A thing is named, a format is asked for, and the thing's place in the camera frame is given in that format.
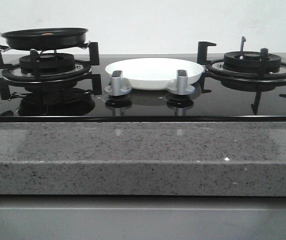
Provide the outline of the black frying pan mint handle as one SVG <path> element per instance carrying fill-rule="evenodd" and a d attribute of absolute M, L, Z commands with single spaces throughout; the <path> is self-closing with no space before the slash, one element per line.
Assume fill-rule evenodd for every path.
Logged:
<path fill-rule="evenodd" d="M 80 27 L 56 27 L 37 28 L 8 31 L 1 33 L 8 46 L 14 48 L 26 47 L 63 47 L 85 43 L 87 28 Z"/>

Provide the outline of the fried egg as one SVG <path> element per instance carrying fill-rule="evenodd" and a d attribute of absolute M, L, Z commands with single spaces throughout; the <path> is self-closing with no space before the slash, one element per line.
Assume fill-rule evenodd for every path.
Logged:
<path fill-rule="evenodd" d="M 51 36 L 51 35 L 54 35 L 54 34 L 51 33 L 51 32 L 46 32 L 46 33 L 42 33 L 41 35 L 42 35 L 42 36 Z"/>

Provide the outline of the black pan support burner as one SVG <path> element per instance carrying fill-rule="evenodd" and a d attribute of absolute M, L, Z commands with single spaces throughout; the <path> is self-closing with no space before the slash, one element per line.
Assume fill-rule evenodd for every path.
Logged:
<path fill-rule="evenodd" d="M 2 50 L 7 46 L 0 45 L 0 70 L 2 77 L 13 83 L 43 84 L 74 81 L 87 76 L 92 66 L 100 64 L 99 44 L 88 42 L 81 45 L 89 51 L 89 60 L 76 59 L 69 53 L 42 53 L 35 49 L 29 55 L 19 58 L 18 64 L 4 63 Z"/>
<path fill-rule="evenodd" d="M 208 60 L 208 47 L 216 44 L 198 42 L 197 63 L 205 66 L 205 73 L 219 80 L 247 83 L 286 83 L 286 62 L 270 53 L 267 48 L 260 51 L 245 51 L 246 38 L 241 37 L 239 51 L 226 52 L 222 59 Z"/>

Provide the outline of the silver stove knob left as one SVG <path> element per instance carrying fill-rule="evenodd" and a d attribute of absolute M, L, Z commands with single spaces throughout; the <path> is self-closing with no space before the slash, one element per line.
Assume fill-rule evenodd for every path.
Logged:
<path fill-rule="evenodd" d="M 110 85 L 105 87 L 104 91 L 109 96 L 119 97 L 129 94 L 132 91 L 132 87 L 124 82 L 123 72 L 115 70 L 110 77 Z"/>

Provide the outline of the silver stove knob right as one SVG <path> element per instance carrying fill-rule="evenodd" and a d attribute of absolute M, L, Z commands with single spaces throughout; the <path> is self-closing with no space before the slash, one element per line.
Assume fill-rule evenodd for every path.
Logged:
<path fill-rule="evenodd" d="M 188 84 L 188 75 L 187 71 L 183 69 L 177 70 L 176 75 L 176 85 L 168 86 L 167 91 L 179 95 L 186 96 L 193 94 L 195 92 L 195 87 Z"/>

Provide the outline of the black pan support right burner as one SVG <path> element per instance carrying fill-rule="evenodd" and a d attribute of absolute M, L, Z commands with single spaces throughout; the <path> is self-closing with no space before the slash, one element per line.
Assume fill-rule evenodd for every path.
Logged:
<path fill-rule="evenodd" d="M 286 62 L 270 53 L 267 48 L 260 51 L 245 51 L 246 38 L 241 37 L 239 51 L 226 52 L 222 59 L 208 60 L 208 47 L 216 44 L 198 42 L 197 63 L 205 66 L 205 73 L 219 80 L 247 83 L 286 83 Z"/>

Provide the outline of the black glass gas cooktop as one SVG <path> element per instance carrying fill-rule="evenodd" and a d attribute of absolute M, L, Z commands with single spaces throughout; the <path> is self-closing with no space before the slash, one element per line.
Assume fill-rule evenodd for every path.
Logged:
<path fill-rule="evenodd" d="M 105 68 L 124 59 L 102 55 L 90 74 L 55 85 L 8 82 L 0 70 L 0 122 L 286 122 L 286 83 L 233 82 L 206 74 L 187 96 L 135 89 L 108 96 Z"/>

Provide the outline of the grey cabinet drawer front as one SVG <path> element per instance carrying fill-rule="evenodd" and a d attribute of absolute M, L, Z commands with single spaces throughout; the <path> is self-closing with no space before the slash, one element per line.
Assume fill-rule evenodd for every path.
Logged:
<path fill-rule="evenodd" d="M 286 240 L 286 198 L 0 196 L 0 240 Z"/>

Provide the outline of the black pan support left burner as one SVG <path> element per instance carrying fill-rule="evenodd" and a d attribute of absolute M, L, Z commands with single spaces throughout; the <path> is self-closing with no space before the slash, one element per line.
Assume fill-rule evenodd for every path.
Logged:
<path fill-rule="evenodd" d="M 42 53 L 35 49 L 29 55 L 19 58 L 18 64 L 4 63 L 2 50 L 7 46 L 0 45 L 0 70 L 2 77 L 13 83 L 43 84 L 74 81 L 87 76 L 92 66 L 100 64 L 99 44 L 88 42 L 81 45 L 89 51 L 89 60 L 76 59 L 69 53 Z"/>

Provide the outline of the white plate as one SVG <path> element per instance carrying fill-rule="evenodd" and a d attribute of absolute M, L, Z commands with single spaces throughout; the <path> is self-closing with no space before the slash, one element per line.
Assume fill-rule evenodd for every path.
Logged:
<path fill-rule="evenodd" d="M 113 62 L 105 71 L 111 75 L 122 71 L 123 78 L 133 89 L 158 91 L 176 85 L 177 71 L 185 70 L 189 85 L 197 82 L 204 67 L 196 62 L 164 57 L 135 58 Z"/>

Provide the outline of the silver stove knob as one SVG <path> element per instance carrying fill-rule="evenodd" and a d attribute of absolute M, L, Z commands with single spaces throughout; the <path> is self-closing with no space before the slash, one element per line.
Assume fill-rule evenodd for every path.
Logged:
<path fill-rule="evenodd" d="M 123 72 L 115 70 L 110 77 L 110 85 L 105 87 L 104 91 L 109 96 L 119 97 L 129 94 L 132 91 L 132 87 L 124 82 Z"/>
<path fill-rule="evenodd" d="M 177 70 L 176 75 L 176 85 L 168 86 L 167 91 L 179 95 L 186 96 L 193 94 L 195 92 L 195 87 L 188 84 L 188 75 L 187 71 L 183 69 Z"/>

